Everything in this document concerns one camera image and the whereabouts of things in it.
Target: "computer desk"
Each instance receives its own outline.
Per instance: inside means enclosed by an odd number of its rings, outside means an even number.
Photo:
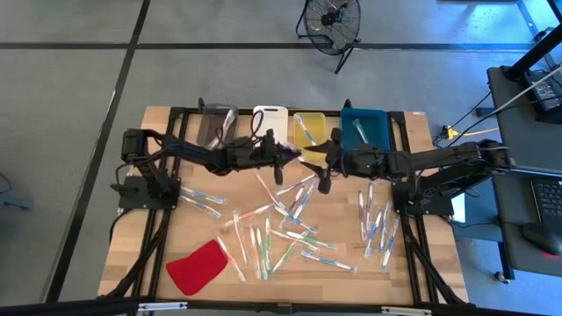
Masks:
[[[494,107],[498,108],[523,90],[509,81],[501,68],[487,71]],[[509,147],[515,169],[505,176],[493,176],[494,194],[501,222],[538,222],[530,179],[562,176],[562,125],[535,121],[527,96],[514,101],[515,108],[497,115],[503,144]],[[522,238],[519,228],[501,225],[500,255],[503,275],[515,278],[513,269],[562,277],[562,257],[548,255]]]
[[[142,128],[155,129],[163,133],[166,129],[170,113],[169,107],[150,106],[147,108],[142,122]],[[432,148],[427,117],[421,112],[404,112],[407,129],[407,139],[412,152],[429,150]],[[237,134],[249,134],[249,115],[238,118]],[[198,133],[201,115],[191,114],[187,124],[186,139],[194,142]],[[339,126],[339,117],[327,117],[327,130]],[[289,119],[288,140],[292,141],[292,118]],[[155,143],[150,143],[151,152],[156,150]],[[273,171],[269,168],[259,170],[264,181],[274,188]],[[298,162],[291,162],[284,168],[286,184],[295,183],[299,179],[311,174]],[[232,216],[232,210],[238,208],[241,212],[254,209],[270,203],[262,185],[256,180],[253,170],[233,172],[228,176],[218,177],[208,173],[203,167],[189,162],[182,162],[179,175],[185,185],[195,190],[202,190],[209,194],[229,199],[227,207],[220,208],[225,218]],[[375,304],[413,304],[412,292],[407,269],[406,250],[399,228],[396,234],[394,250],[389,270],[384,272],[380,268],[381,255],[364,259],[364,242],[361,241],[357,218],[357,193],[366,191],[369,181],[360,178],[334,179],[332,190],[328,195],[314,192],[302,212],[303,222],[318,227],[318,239],[336,243],[337,251],[321,250],[321,255],[331,257],[341,262],[358,265],[355,275],[343,270],[311,262],[300,257],[299,251],[280,268],[269,281],[257,281],[254,277],[252,265],[243,267],[248,282],[241,283],[233,268],[229,265],[214,280],[191,300],[212,302],[279,302],[301,304],[345,304],[345,305],[375,305]],[[291,203],[293,192],[283,196],[283,203]],[[375,182],[375,204],[377,207],[385,205],[390,197],[390,183],[382,180]],[[112,290],[118,281],[131,268],[139,255],[143,231],[147,223],[147,210],[133,210],[122,218],[115,226],[112,243],[105,262],[104,274],[99,286],[99,294]],[[225,220],[217,221],[211,216],[198,211],[193,206],[180,203],[172,212],[168,241],[166,242],[163,263],[187,256],[207,241],[215,238]],[[279,214],[271,214],[273,226],[278,226]],[[256,217],[256,225],[262,228],[264,217]],[[431,260],[442,274],[442,277],[459,297],[467,300],[465,282],[458,258],[455,239],[450,225],[437,216],[425,217],[425,227],[428,236]],[[300,231],[290,224],[292,230]],[[230,232],[224,237],[243,265],[235,234]],[[273,261],[276,262],[288,247],[290,242],[272,237]],[[148,292],[153,263],[145,269],[145,277],[141,286],[141,294]],[[422,266],[416,265],[420,279],[421,296],[427,301],[428,293],[425,286],[425,276]],[[174,285],[166,269],[158,271],[157,282],[158,299],[187,299]]]

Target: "electric fan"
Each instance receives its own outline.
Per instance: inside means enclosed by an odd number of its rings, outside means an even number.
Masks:
[[[302,19],[305,20],[306,34],[299,34]],[[360,23],[359,0],[306,0],[295,32],[299,38],[309,38],[313,46],[324,54],[341,55],[335,69],[337,74],[355,45],[361,41],[357,37]]]

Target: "gray carpet floor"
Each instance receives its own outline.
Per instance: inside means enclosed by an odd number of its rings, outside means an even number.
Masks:
[[[152,1],[140,43],[292,43],[298,41],[294,26],[302,3]],[[539,29],[557,24],[545,1],[525,3]],[[141,4],[3,0],[0,42],[128,42]],[[396,0],[361,5],[364,43],[531,42],[512,2]],[[0,209],[0,305],[31,304],[43,298],[125,51],[1,48],[0,172],[11,179],[11,194],[31,201],[33,208]],[[435,132],[487,93],[488,68],[513,64],[522,54],[357,50],[340,75],[333,75],[337,58],[312,49],[136,51],[61,299],[96,296],[108,229],[116,215],[118,199],[109,184],[120,162],[120,136],[139,125],[146,106],[195,106],[202,97],[240,107],[340,109],[350,98],[359,108],[425,111]],[[491,106],[491,100],[483,105]],[[469,116],[459,128],[474,121]],[[496,126],[489,119],[479,127]],[[498,140],[500,135],[486,137]],[[560,314],[562,278],[516,271],[512,284],[500,284],[491,277],[500,269],[495,244],[457,242],[471,302]]]

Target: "computer mouse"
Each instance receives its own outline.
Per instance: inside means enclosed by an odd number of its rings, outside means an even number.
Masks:
[[[562,255],[562,237],[544,230],[536,223],[527,223],[521,226],[521,235],[524,239],[551,255]]]

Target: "cart wheel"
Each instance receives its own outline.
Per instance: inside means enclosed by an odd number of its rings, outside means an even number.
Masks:
[[[494,277],[496,280],[502,282],[503,284],[509,284],[509,280],[506,280],[506,278],[503,276],[503,273],[501,272],[494,273]]]

